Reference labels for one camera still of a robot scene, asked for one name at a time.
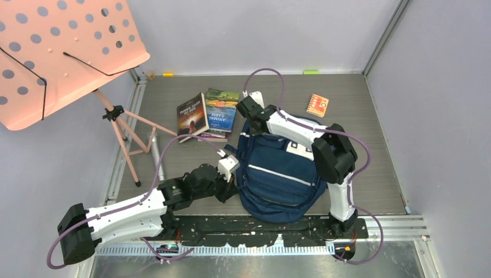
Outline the navy blue student backpack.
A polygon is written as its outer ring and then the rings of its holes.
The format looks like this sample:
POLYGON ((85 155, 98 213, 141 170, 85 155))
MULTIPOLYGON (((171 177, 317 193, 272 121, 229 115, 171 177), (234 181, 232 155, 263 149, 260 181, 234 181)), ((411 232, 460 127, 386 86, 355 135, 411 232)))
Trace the navy blue student backpack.
POLYGON ((239 161, 236 186, 244 209, 271 223, 300 220, 328 188, 312 152, 282 136, 253 135, 244 122, 236 147, 225 149, 239 161))

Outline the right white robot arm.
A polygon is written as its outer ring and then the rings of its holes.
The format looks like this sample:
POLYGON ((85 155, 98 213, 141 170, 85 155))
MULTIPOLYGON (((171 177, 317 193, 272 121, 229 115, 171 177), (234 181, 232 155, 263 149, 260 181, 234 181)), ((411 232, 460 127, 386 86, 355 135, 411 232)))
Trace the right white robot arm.
POLYGON ((341 125, 287 114, 264 106, 253 93, 236 106, 245 118, 237 147, 236 184, 243 207, 255 218, 295 222, 328 192, 331 232, 346 237, 354 229, 350 180, 357 153, 341 125))

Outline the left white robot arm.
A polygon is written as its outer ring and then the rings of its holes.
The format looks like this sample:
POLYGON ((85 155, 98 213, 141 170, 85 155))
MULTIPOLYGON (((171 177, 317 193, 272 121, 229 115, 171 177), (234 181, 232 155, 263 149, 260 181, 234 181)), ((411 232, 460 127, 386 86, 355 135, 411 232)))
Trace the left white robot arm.
POLYGON ((239 166, 234 156, 225 155, 216 167, 202 164, 122 202, 87 209, 82 203, 71 206, 57 227, 63 263, 80 263, 94 255, 97 247, 119 241, 158 235, 172 239, 178 230, 173 212, 206 197, 228 200, 237 193, 233 173, 239 166))

